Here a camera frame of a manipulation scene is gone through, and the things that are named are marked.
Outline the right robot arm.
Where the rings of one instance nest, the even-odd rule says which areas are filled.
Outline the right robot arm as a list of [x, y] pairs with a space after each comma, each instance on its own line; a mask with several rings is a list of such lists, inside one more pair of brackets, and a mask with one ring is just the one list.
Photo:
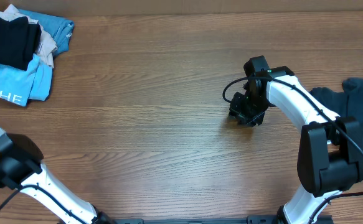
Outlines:
[[249, 216], [248, 223], [332, 223], [320, 217], [332, 198], [363, 180], [361, 128], [353, 117], [343, 118], [311, 96], [286, 66], [270, 68], [264, 56], [243, 66], [245, 93], [229, 100], [229, 115], [238, 124], [263, 122], [269, 107], [277, 107], [300, 133], [296, 193], [276, 215]]

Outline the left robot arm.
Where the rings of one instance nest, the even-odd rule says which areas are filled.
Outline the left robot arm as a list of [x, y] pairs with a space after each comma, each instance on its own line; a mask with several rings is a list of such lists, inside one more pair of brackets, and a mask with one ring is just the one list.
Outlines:
[[63, 223], [114, 223], [113, 219], [82, 200], [59, 181], [43, 162], [37, 145], [23, 134], [0, 128], [0, 188], [13, 193], [0, 204], [0, 211], [17, 194], [26, 194], [57, 215]]

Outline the black t-shirt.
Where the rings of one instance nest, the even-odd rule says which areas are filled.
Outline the black t-shirt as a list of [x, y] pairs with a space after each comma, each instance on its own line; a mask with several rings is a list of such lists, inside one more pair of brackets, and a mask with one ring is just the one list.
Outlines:
[[0, 64], [27, 70], [41, 37], [38, 24], [18, 17], [12, 21], [0, 18]]

